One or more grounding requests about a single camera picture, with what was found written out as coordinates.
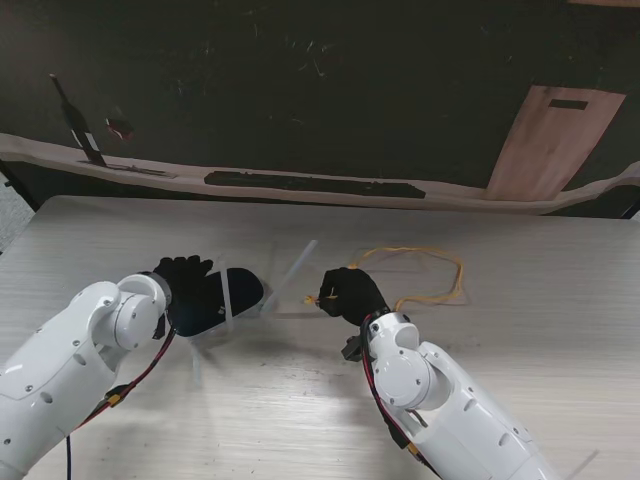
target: red cable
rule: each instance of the red cable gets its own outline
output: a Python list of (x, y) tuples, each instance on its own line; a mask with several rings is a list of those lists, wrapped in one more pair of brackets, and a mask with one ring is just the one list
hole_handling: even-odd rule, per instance
[[(363, 323), (367, 322), (370, 318), (371, 318), (371, 315), (367, 315), (365, 317)], [(373, 395), (373, 399), (375, 400), (376, 404), (378, 405), (378, 408), (380, 409), (380, 412), (382, 413), (382, 415), (387, 420), (389, 420), (393, 424), (394, 427), (396, 427), (396, 429), (400, 432), (400, 434), (405, 438), (405, 440), (408, 443), (411, 443), (411, 440), (409, 440), (409, 437), (407, 436), (407, 434), (404, 433), (404, 430), (402, 430), (400, 428), (398, 423), (393, 419), (391, 414), (384, 407), (384, 404), (383, 404), (382, 400), (380, 399), (380, 396), (378, 395), (378, 391), (376, 390), (375, 383), (374, 383), (374, 380), (373, 380), (373, 374), (369, 370), (369, 357), (367, 355), (368, 348), (365, 347), (364, 345), (362, 345), (361, 349), (362, 349), (362, 365), (364, 366), (364, 373), (365, 373), (365, 376), (367, 377), (367, 382), (369, 383), (369, 389), (371, 390), (371, 394)]]
[[(171, 342), (173, 341), (173, 338), (175, 337), (175, 335), (176, 335), (176, 331), (174, 329), (171, 329), (169, 331), (169, 334), (167, 335), (167, 338), (165, 339), (164, 343), (162, 344), (162, 347), (160, 347), (160, 350), (158, 351), (158, 353), (156, 353), (156, 356), (153, 358), (153, 360), (151, 361), (149, 366), (144, 370), (144, 372), (142, 372), (135, 379), (133, 379), (125, 387), (125, 389), (119, 394), (121, 400), (118, 403), (120, 403), (122, 400), (124, 400), (124, 397), (127, 396), (131, 392), (131, 390), (136, 388), (138, 386), (138, 384), (140, 382), (142, 382), (142, 380), (144, 380), (147, 377), (147, 375), (149, 375), (149, 373), (151, 373), (151, 370), (153, 370), (155, 368), (155, 366), (158, 364), (160, 359), (164, 356), (164, 354), (169, 349), (169, 346), (171, 345)], [(104, 412), (107, 408), (109, 408), (109, 407), (113, 408), (116, 405), (118, 405), (118, 403), (115, 403), (114, 405), (111, 405), (109, 402), (106, 402), (104, 405), (102, 405), (100, 408), (98, 408), (98, 410), (96, 410), (91, 415), (89, 415), (84, 422), (82, 422), (80, 425), (78, 425), (76, 427), (76, 430), (78, 428), (86, 425), (87, 423), (89, 423), (91, 420), (93, 420), (98, 415), (100, 415), (102, 412)]]

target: dark wall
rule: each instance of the dark wall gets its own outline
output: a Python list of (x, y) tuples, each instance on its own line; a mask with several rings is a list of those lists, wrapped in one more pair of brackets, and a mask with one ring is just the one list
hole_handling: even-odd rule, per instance
[[(75, 146), (48, 78), (55, 72), (106, 154), (485, 187), (529, 86), (542, 84), (629, 95), (570, 188), (619, 173), (640, 151), (637, 9), (518, 0), (0, 5), (5, 133)], [(136, 129), (129, 143), (104, 128), (118, 115)]]

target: floor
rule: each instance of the floor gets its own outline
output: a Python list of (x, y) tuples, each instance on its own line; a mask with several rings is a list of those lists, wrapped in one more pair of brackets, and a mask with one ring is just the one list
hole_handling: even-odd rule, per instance
[(33, 210), (11, 187), (5, 186), (7, 179), (0, 173), (0, 252), (27, 226)]

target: wooden table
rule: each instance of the wooden table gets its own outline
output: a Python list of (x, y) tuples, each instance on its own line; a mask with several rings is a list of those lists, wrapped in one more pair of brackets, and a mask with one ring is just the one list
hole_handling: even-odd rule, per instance
[[(303, 304), (323, 272), (383, 245), (433, 245), (465, 261), (461, 305), (408, 305), (519, 418), (549, 461), (580, 480), (640, 475), (640, 228), (629, 221), (290, 205), (61, 197), (0, 257), (0, 360), (99, 280), (200, 254), (275, 286), (311, 239), (319, 246), (268, 318), (238, 321), (194, 384), (177, 339), (120, 407), (72, 436), (74, 479), (431, 478), (388, 437), (354, 333)], [(389, 303), (436, 294), (454, 266), (419, 254), (363, 264)], [(133, 378), (159, 345), (123, 364)], [(64, 478), (63, 446), (30, 479)]]

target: black strip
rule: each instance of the black strip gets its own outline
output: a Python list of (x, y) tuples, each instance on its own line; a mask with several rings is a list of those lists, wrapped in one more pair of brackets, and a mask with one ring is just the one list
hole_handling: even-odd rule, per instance
[(554, 98), (549, 102), (549, 108), (568, 108), (569, 110), (584, 110), (589, 102), (583, 100), (559, 100)]
[(71, 480), (71, 434), (67, 436), (67, 480)]
[(38, 209), (40, 208), (40, 204), (35, 201), (35, 199), (24, 187), (22, 182), (20, 182), (18, 177), (16, 177), (13, 174), (13, 172), (9, 169), (9, 167), (5, 165), (5, 163), (2, 161), (1, 158), (0, 158), (0, 172), (2, 172), (2, 174), (5, 177), (7, 177), (7, 180), (9, 180), (9, 183), (11, 183), (11, 187), (16, 191), (18, 195), (20, 195), (24, 199), (25, 202), (27, 202), (27, 205), (29, 205), (34, 212), (37, 212)]
[(329, 192), (351, 195), (419, 198), (425, 193), (408, 183), (392, 183), (384, 180), (358, 182), (312, 177), (290, 177), (288, 175), (266, 175), (262, 173), (213, 172), (204, 179), (207, 185), (233, 187), (262, 187), (296, 192)]

